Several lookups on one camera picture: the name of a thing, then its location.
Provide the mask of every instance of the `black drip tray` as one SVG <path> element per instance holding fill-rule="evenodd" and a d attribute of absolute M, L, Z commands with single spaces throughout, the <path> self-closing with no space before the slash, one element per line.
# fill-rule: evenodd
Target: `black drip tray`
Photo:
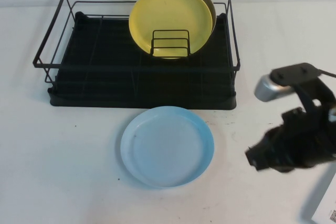
<path fill-rule="evenodd" d="M 59 70 L 50 103 L 56 106 L 187 109 L 233 109 L 234 74 L 211 71 L 232 67 L 226 15 L 217 18 L 207 44 L 180 59 L 160 59 L 133 41 L 128 19 L 88 17 L 77 13 L 62 65 L 94 71 Z M 94 67 L 104 66 L 104 71 Z"/>

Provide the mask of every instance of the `yellow plate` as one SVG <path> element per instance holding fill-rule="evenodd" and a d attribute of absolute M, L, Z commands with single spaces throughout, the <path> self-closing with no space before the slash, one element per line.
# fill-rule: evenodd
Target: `yellow plate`
<path fill-rule="evenodd" d="M 209 39 L 212 23 L 211 12 L 203 0 L 138 0 L 129 19 L 132 38 L 147 53 L 152 47 L 154 30 L 188 30 L 193 54 Z M 188 47 L 186 31 L 156 31 L 154 38 L 169 38 L 154 40 L 154 47 Z M 186 57 L 185 48 L 155 48 L 153 55 Z"/>

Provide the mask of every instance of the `blue plastic plate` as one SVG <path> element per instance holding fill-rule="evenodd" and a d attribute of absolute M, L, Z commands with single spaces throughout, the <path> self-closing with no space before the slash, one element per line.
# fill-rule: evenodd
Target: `blue plastic plate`
<path fill-rule="evenodd" d="M 172 106 L 138 115 L 121 139 L 129 172 L 154 187 L 184 185 L 201 175 L 214 155 L 214 139 L 193 112 Z"/>

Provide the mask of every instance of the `white table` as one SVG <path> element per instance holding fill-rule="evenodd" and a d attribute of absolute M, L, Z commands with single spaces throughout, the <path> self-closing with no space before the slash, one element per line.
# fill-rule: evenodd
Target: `white table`
<path fill-rule="evenodd" d="M 0 223 L 304 222 L 330 165 L 258 173 L 244 151 L 300 105 L 294 95 L 258 101 L 253 90 L 262 74 L 303 61 L 336 72 L 336 2 L 233 9 L 238 106 L 195 111 L 213 132 L 213 161 L 194 182 L 157 190 L 128 175 L 118 152 L 123 129 L 144 110 L 51 106 L 45 74 L 32 60 L 55 7 L 0 8 Z M 322 79 L 336 91 L 336 80 Z"/>

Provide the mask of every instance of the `dish rack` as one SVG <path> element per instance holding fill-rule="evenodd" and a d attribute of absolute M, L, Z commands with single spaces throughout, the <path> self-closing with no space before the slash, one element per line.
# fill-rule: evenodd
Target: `dish rack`
<path fill-rule="evenodd" d="M 128 27 L 135 2 L 60 0 L 33 61 L 51 84 L 50 103 L 234 109 L 240 59 L 231 0 L 214 2 L 223 11 L 208 42 L 190 54 L 187 40 L 188 56 L 178 59 L 154 57 L 154 46 L 147 54 L 135 44 Z"/>

